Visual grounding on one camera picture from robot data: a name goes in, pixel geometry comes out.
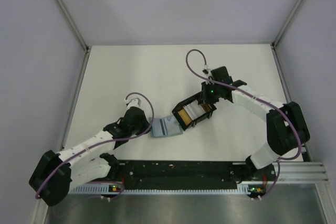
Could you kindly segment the green card holder wallet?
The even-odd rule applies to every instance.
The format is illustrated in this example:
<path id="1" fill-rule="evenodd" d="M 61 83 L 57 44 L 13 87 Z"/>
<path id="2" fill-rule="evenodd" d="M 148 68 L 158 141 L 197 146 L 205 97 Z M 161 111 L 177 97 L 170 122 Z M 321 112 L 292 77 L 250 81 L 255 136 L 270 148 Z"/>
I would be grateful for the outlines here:
<path id="1" fill-rule="evenodd" d="M 151 128 L 151 137 L 162 138 L 162 137 L 172 137 L 183 134 L 183 129 L 175 116 L 170 115 L 164 118 L 149 118 L 153 121 Z"/>

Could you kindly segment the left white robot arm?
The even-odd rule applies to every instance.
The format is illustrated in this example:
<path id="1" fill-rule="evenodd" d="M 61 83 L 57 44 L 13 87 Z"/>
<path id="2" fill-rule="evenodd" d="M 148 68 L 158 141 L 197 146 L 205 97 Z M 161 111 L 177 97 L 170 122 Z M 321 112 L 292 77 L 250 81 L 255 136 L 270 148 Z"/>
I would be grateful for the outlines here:
<path id="1" fill-rule="evenodd" d="M 127 108 L 123 117 L 106 125 L 90 139 L 55 153 L 45 152 L 40 158 L 29 185 L 35 198 L 49 207 L 60 203 L 77 186 L 105 177 L 114 180 L 119 174 L 116 158 L 108 158 L 110 151 L 150 131 L 145 112 L 137 106 Z"/>

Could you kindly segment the black card box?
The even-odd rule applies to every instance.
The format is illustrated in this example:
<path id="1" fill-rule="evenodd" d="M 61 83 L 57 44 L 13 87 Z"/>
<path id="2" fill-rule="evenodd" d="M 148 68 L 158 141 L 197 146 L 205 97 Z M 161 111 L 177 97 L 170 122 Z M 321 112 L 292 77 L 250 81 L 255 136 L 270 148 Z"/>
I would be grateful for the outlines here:
<path id="1" fill-rule="evenodd" d="M 199 92 L 179 102 L 172 110 L 172 114 L 182 130 L 186 131 L 201 121 L 210 119 L 216 109 L 214 104 L 205 103 L 202 99 L 202 92 Z"/>

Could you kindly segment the white card with black stripe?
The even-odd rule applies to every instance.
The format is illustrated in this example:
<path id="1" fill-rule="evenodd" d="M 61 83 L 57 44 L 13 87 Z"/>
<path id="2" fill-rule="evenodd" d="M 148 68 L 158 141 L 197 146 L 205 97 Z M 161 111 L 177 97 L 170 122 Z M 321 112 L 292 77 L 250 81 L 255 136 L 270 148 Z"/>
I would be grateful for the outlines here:
<path id="1" fill-rule="evenodd" d="M 152 136 L 164 137 L 166 136 L 165 123 L 163 119 L 154 118 L 152 124 Z"/>

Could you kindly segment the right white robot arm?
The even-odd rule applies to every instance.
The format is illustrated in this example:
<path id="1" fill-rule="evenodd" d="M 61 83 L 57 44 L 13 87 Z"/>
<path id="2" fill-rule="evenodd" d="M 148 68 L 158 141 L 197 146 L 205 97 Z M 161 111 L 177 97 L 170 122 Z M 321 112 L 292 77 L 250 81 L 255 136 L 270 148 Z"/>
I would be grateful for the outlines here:
<path id="1" fill-rule="evenodd" d="M 220 99 L 246 108 L 266 123 L 267 140 L 245 160 L 245 174 L 252 180 L 264 174 L 264 168 L 310 140 L 310 133 L 299 104 L 274 101 L 254 91 L 247 83 L 233 81 L 226 67 L 209 70 L 201 83 L 201 101 L 216 103 Z"/>

